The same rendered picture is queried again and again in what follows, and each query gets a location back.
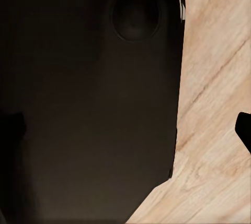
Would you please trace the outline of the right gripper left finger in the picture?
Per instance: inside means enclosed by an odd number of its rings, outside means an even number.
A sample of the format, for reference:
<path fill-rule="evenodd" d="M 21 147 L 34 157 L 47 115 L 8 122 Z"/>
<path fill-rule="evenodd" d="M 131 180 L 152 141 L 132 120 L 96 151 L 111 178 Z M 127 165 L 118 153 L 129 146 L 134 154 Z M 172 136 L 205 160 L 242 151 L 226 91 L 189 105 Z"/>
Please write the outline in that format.
<path fill-rule="evenodd" d="M 0 174 L 27 131 L 22 112 L 0 118 Z"/>

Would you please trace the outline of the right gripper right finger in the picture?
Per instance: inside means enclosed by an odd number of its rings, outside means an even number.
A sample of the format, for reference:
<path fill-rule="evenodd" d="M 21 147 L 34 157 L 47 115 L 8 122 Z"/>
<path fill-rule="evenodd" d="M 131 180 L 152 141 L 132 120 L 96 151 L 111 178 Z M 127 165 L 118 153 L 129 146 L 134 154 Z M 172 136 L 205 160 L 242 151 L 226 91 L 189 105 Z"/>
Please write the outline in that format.
<path fill-rule="evenodd" d="M 251 114 L 244 112 L 238 114 L 235 131 L 251 153 Z"/>

